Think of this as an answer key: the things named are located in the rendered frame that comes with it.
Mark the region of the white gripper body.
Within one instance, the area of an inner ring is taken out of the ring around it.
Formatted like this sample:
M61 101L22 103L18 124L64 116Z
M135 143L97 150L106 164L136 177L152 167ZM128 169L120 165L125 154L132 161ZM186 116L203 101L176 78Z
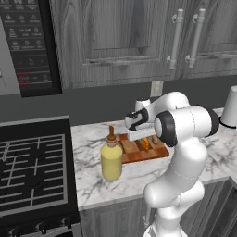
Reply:
M145 128L145 129L140 129L138 131L128 131L128 140L129 141L136 141L140 140L144 137L150 137L155 135L155 129L154 128Z

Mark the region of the brown wooden cutting board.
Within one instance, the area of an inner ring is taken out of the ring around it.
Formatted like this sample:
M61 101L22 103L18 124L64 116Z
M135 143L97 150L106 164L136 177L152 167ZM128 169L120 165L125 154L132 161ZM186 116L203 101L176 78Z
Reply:
M129 141L127 133L117 134L116 137L123 148L123 164L169 156L168 149L160 140L158 144L152 144L152 137L147 138L149 142L148 151L142 148L138 140Z

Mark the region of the yellow condiment bottle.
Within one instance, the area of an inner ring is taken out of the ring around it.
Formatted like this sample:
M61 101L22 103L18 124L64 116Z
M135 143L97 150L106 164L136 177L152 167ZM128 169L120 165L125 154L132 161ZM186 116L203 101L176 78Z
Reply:
M109 127L106 144L101 149L102 174L105 179L117 180L122 172L123 150L114 134L114 127Z

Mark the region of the black microwave oven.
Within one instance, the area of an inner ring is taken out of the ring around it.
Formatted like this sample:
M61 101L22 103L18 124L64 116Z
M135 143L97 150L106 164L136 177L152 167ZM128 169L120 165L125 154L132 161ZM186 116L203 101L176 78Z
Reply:
M0 0L0 18L20 94L61 94L49 0Z

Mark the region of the grey microwave door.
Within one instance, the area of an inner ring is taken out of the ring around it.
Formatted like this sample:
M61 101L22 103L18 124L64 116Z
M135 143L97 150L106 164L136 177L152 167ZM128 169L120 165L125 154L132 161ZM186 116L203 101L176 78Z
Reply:
M0 95L9 94L20 94L20 89L0 18Z

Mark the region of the white appliance with black base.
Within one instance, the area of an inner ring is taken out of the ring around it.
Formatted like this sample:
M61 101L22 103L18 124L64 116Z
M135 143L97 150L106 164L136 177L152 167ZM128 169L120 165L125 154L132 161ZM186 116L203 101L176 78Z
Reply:
M230 88L220 123L227 128L237 130L237 85Z

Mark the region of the dark grey lower cupboard door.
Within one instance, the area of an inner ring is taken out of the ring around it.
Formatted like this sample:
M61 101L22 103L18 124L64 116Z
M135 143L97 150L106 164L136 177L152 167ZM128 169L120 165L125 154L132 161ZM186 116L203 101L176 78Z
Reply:
M237 237L237 184L232 178L205 185L205 196L181 218L188 237Z

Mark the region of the wide grey wood cupboard door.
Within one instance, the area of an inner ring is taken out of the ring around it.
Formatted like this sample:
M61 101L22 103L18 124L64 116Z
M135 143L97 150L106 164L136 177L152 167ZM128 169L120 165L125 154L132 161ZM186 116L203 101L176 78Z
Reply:
M49 0L65 89L164 81L185 0Z

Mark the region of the black gas hob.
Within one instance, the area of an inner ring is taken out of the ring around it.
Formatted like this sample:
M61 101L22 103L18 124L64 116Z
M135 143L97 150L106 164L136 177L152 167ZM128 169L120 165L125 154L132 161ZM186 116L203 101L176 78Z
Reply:
M67 116L0 123L0 237L82 237Z

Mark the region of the black hob knob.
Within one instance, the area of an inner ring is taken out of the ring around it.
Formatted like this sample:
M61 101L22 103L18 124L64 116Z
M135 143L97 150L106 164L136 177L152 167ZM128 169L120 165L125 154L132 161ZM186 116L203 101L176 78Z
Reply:
M72 220L70 217L66 217L62 219L62 224L66 226L69 230L72 228Z
M42 234L46 234L47 231L47 224L44 222L41 222L37 225L37 230L40 231Z

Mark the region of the narrow grey wood cupboard door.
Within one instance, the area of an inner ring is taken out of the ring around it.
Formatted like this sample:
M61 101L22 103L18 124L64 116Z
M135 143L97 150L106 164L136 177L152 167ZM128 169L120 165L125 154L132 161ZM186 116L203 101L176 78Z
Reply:
M193 68L191 53L196 24L193 16L206 10ZM176 76L181 79L237 75L237 0L187 0Z

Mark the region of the white wall socket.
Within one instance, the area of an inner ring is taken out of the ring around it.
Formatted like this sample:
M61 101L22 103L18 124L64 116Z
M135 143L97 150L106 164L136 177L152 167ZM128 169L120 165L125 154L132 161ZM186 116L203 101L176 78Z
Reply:
M162 81L153 81L151 84L151 97L161 96L163 91L163 82Z

